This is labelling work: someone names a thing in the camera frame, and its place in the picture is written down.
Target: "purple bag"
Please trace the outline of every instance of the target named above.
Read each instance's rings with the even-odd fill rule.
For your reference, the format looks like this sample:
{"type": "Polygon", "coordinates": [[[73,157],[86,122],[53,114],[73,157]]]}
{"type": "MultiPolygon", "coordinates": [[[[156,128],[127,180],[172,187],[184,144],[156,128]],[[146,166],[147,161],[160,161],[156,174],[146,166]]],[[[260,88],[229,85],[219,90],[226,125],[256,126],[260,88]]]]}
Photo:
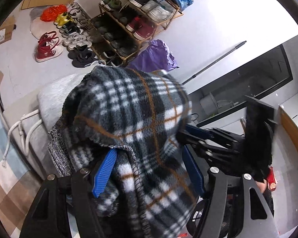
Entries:
{"type": "Polygon", "coordinates": [[[128,65],[129,69],[153,72],[156,70],[172,71],[178,68],[168,46],[160,39],[150,41],[146,50],[142,51],[128,65]]]}

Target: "checkered fabric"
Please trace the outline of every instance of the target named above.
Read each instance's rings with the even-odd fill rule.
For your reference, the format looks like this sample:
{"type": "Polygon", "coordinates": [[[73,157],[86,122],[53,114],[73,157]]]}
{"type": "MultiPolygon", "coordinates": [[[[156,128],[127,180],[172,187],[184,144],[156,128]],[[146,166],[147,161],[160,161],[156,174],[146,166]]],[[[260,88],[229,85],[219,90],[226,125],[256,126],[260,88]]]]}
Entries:
{"type": "Polygon", "coordinates": [[[12,238],[17,238],[40,182],[13,145],[9,149],[6,167],[2,166],[6,144],[6,124],[0,109],[0,220],[7,233],[12,238]]]}
{"type": "Polygon", "coordinates": [[[97,66],[65,100],[49,151],[62,176],[118,149],[94,200],[107,237],[177,237],[198,196],[175,139],[191,113],[183,87],[165,71],[97,66]]]}

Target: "yellow shoe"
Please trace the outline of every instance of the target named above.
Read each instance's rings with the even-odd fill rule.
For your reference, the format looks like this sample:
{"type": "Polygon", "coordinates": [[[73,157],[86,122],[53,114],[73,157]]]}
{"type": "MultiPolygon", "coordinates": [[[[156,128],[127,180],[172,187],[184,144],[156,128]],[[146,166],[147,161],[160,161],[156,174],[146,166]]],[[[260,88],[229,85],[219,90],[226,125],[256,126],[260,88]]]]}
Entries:
{"type": "Polygon", "coordinates": [[[56,18],[56,20],[54,20],[54,25],[57,25],[62,19],[64,19],[66,16],[68,15],[68,12],[64,12],[62,14],[59,14],[56,18]]]}
{"type": "Polygon", "coordinates": [[[72,19],[71,15],[67,15],[65,18],[61,19],[60,22],[57,24],[57,28],[62,28],[65,23],[68,23],[72,19]]]}

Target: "orange plastic bag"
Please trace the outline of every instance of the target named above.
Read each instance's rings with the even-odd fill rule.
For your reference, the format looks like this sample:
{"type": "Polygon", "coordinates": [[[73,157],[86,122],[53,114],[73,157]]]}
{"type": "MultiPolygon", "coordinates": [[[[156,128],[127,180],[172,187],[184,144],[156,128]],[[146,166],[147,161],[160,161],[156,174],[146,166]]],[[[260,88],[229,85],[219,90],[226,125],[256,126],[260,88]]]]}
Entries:
{"type": "Polygon", "coordinates": [[[64,4],[60,4],[58,6],[51,6],[43,11],[40,19],[43,21],[54,21],[56,20],[59,14],[64,13],[66,11],[67,8],[64,4]]]}

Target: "white cord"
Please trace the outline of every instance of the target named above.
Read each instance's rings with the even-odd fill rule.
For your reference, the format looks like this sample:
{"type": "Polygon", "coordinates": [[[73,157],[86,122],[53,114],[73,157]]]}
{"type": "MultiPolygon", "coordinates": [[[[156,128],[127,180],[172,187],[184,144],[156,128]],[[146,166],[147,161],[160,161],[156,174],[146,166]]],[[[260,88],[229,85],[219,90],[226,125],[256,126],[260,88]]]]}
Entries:
{"type": "Polygon", "coordinates": [[[13,132],[13,130],[18,127],[19,129],[19,134],[21,136],[21,150],[23,152],[23,154],[25,156],[28,156],[29,155],[29,141],[30,141],[30,138],[31,138],[31,135],[33,133],[33,131],[42,123],[42,119],[40,119],[39,121],[37,121],[29,130],[29,133],[28,135],[26,136],[26,139],[24,141],[24,132],[23,132],[23,126],[22,126],[22,121],[24,119],[27,119],[31,116],[34,116],[36,114],[38,114],[40,111],[39,109],[37,110],[34,110],[33,112],[31,113],[28,113],[28,114],[24,114],[20,121],[17,121],[14,125],[12,125],[12,127],[9,129],[8,131],[8,137],[7,137],[7,146],[6,146],[6,150],[3,154],[3,158],[2,158],[2,166],[5,168],[6,167],[6,160],[7,160],[7,154],[8,154],[8,151],[9,151],[9,147],[10,147],[10,138],[11,138],[11,133],[13,132]]]}

